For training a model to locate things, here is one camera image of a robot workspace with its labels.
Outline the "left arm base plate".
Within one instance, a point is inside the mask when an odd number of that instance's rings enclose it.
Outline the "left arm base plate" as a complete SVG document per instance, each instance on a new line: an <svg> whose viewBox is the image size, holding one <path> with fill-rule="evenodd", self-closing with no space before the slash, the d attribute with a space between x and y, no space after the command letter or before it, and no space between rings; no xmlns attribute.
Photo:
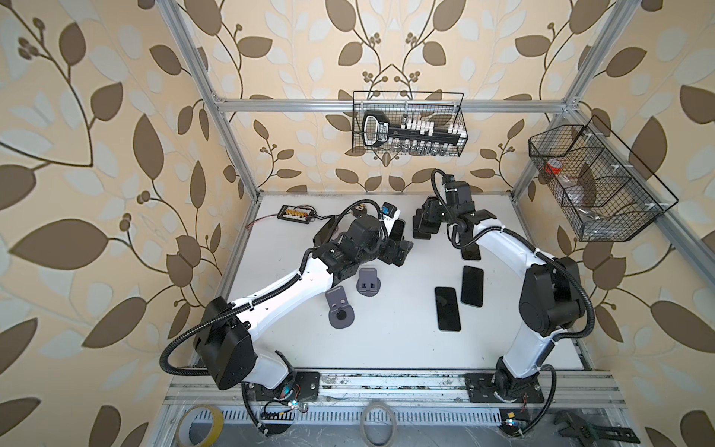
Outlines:
<svg viewBox="0 0 715 447"><path fill-rule="evenodd" d="M275 389L248 385L248 397L258 402L314 402L320 394L321 374L317 371L294 371Z"/></svg>

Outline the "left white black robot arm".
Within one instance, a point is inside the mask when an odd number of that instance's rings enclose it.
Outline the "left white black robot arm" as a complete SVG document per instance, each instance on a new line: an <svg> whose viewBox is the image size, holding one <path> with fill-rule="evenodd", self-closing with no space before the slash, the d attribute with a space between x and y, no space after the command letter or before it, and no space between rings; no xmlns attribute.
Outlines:
<svg viewBox="0 0 715 447"><path fill-rule="evenodd" d="M331 225L324 243L304 252L299 267L245 298L212 300L199 325L176 336L159 357L175 376L210 376L218 389L256 384L270 390L291 387L294 372L284 356L259 352L254 343L275 322L303 302L329 292L369 262L402 266L413 242L403 236L400 210L386 202L377 214L355 219L343 233Z"/></svg>

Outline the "dark round stand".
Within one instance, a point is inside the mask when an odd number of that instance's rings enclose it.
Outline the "dark round stand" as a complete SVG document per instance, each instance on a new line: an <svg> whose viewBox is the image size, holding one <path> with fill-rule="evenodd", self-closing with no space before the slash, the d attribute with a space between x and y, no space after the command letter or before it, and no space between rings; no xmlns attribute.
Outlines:
<svg viewBox="0 0 715 447"><path fill-rule="evenodd" d="M355 311L348 302L346 292L342 286L337 286L325 293L329 306L329 323L333 329L342 330L351 326L355 321Z"/></svg>

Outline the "grey round stand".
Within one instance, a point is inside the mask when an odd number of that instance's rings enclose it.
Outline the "grey round stand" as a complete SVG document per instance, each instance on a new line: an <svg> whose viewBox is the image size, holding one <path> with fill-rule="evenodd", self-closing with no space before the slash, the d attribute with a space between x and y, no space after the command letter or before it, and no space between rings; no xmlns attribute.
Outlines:
<svg viewBox="0 0 715 447"><path fill-rule="evenodd" d="M359 270L357 279L357 292L363 296L374 297L381 289L378 271L374 267L365 267Z"/></svg>

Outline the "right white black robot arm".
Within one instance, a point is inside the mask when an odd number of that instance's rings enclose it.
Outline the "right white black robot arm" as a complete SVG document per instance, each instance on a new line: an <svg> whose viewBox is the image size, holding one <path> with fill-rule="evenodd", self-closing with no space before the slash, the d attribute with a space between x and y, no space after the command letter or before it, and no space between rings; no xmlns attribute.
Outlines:
<svg viewBox="0 0 715 447"><path fill-rule="evenodd" d="M479 247L491 253L508 269L506 277L516 282L510 289L519 293L512 301L521 319L519 329L498 359L493 378L481 387L503 402L513 402L536 384L560 341L593 332L595 307L572 258L539 249L489 210L478 209L470 185L454 175L434 169L430 184L433 194L419 212L418 232L435 235L444 229L454 249Z"/></svg>

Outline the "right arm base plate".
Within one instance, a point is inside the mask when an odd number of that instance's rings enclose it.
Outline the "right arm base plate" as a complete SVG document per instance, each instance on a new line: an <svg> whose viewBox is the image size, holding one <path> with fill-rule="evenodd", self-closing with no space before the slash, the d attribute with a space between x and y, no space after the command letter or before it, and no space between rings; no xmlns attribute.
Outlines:
<svg viewBox="0 0 715 447"><path fill-rule="evenodd" d="M465 374L465 388L471 403L544 403L538 374L515 378L507 371Z"/></svg>

